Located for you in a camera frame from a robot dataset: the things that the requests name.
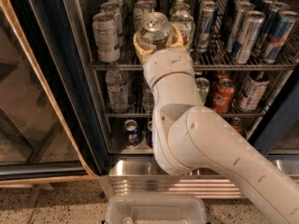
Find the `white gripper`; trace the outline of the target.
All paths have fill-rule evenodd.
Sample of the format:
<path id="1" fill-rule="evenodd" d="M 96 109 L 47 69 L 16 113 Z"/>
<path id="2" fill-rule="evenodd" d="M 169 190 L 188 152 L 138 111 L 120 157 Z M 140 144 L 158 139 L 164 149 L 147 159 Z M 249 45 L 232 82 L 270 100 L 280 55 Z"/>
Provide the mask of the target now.
<path id="1" fill-rule="evenodd" d="M 144 42 L 141 34 L 134 34 L 135 54 L 143 65 L 144 77 L 152 89 L 163 77 L 175 73 L 194 75 L 193 60 L 183 44 L 183 37 L 179 28 L 172 23 L 171 33 L 167 39 L 167 49 L 156 51 L 156 46 Z"/>

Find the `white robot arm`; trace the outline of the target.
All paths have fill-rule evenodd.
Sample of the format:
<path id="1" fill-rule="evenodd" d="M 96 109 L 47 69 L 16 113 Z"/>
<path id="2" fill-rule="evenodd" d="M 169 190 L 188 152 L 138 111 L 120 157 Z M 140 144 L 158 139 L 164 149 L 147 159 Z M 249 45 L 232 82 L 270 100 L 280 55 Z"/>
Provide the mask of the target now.
<path id="1" fill-rule="evenodd" d="M 229 179 L 274 224 L 299 224 L 299 185 L 225 119 L 203 105 L 193 61 L 177 27 L 165 49 L 134 34 L 135 52 L 154 97 L 154 157 L 170 175 L 207 168 Z"/>

